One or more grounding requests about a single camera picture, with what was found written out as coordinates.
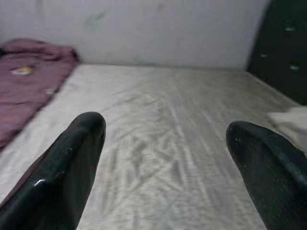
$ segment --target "mattress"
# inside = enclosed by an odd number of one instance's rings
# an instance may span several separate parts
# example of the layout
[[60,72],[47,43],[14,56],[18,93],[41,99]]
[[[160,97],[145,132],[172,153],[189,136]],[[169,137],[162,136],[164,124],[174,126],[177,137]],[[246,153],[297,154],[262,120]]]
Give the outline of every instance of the mattress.
[[0,154],[0,200],[78,114],[106,119],[79,230],[265,230],[225,144],[296,104],[243,71],[80,65]]

